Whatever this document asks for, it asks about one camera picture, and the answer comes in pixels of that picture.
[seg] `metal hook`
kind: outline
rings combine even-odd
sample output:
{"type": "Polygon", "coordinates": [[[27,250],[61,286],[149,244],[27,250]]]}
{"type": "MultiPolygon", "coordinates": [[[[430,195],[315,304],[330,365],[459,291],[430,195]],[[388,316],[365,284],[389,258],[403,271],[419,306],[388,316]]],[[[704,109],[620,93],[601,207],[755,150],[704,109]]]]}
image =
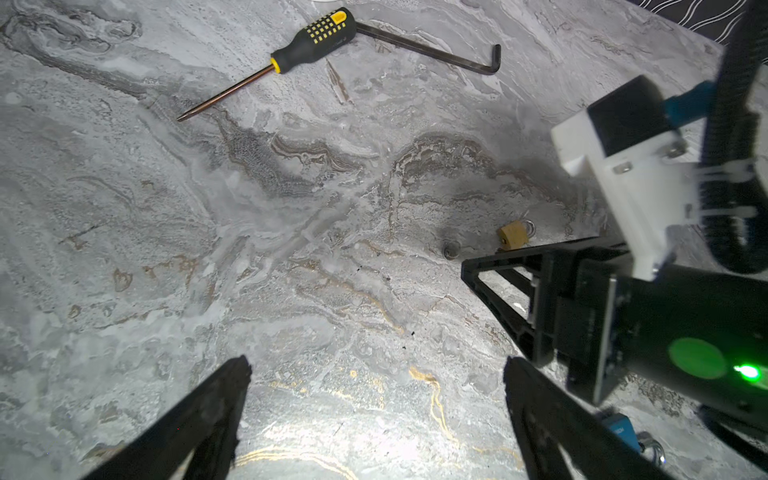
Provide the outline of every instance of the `metal hook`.
{"type": "Polygon", "coordinates": [[[422,45],[416,41],[409,40],[399,35],[395,35],[393,33],[389,33],[388,31],[383,31],[360,22],[357,22],[357,31],[363,35],[378,38],[379,40],[386,41],[392,45],[407,48],[410,51],[415,51],[416,53],[432,57],[435,60],[444,61],[445,63],[456,65],[457,67],[461,68],[466,68],[467,70],[483,75],[493,75],[502,66],[502,46],[499,44],[494,45],[493,49],[491,50],[491,64],[483,65],[477,63],[476,61],[467,60],[466,58],[461,58],[456,55],[449,54],[448,52],[438,50],[437,48],[422,45]]]}

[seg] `small metal ring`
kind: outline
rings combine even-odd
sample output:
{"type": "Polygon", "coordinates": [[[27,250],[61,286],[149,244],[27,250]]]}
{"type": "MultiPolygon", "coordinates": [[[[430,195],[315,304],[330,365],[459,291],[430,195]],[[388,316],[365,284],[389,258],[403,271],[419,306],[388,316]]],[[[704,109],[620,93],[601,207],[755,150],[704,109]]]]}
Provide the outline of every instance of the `small metal ring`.
{"type": "Polygon", "coordinates": [[[651,460],[651,462],[656,465],[657,467],[661,467],[665,463],[667,463],[667,457],[664,454],[664,447],[661,446],[661,444],[652,437],[648,436],[644,439],[638,440],[638,443],[640,444],[641,449],[643,452],[645,452],[645,449],[653,449],[654,451],[654,457],[651,460]]]}
{"type": "Polygon", "coordinates": [[[536,234],[536,224],[527,218],[520,221],[525,224],[525,233],[528,235],[528,238],[533,238],[536,234]]]}

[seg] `white mount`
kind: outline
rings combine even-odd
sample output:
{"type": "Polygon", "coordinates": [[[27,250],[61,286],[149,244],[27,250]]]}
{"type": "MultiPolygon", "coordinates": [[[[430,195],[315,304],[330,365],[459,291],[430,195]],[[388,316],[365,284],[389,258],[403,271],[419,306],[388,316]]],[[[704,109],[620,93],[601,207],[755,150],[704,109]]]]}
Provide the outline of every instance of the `white mount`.
{"type": "Polygon", "coordinates": [[[597,178],[632,252],[632,277],[651,281],[670,254],[667,227],[699,223],[692,163],[670,161],[685,145],[666,131],[610,157],[586,110],[552,129],[560,165],[572,177],[597,178]]]}

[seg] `screw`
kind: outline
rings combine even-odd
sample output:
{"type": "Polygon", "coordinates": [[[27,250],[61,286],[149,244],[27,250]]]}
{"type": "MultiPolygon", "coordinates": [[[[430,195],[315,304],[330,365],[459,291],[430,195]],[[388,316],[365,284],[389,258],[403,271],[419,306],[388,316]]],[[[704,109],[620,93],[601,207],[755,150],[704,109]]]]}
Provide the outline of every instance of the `screw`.
{"type": "Polygon", "coordinates": [[[616,175],[626,174],[630,170],[632,170],[632,162],[624,162],[614,167],[616,175]]]}
{"type": "Polygon", "coordinates": [[[685,143],[685,140],[678,140],[669,146],[666,154],[669,158],[676,158],[676,157],[679,157],[680,155],[685,154],[687,149],[688,149],[688,145],[685,143]]]}

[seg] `blue connector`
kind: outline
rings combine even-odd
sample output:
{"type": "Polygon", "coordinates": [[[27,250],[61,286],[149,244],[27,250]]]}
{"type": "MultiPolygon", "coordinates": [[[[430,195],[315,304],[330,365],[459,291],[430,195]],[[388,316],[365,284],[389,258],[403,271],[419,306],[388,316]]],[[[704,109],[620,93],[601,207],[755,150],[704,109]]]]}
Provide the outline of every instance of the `blue connector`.
{"type": "Polygon", "coordinates": [[[641,452],[640,443],[637,441],[634,427],[627,416],[615,413],[610,417],[603,419],[602,424],[615,433],[620,439],[624,440],[624,443],[629,445],[635,452],[641,452]]]}
{"type": "Polygon", "coordinates": [[[680,128],[706,117],[710,112],[714,95],[715,82],[707,80],[682,95],[669,97],[664,101],[664,110],[667,112],[670,125],[680,128]]]}

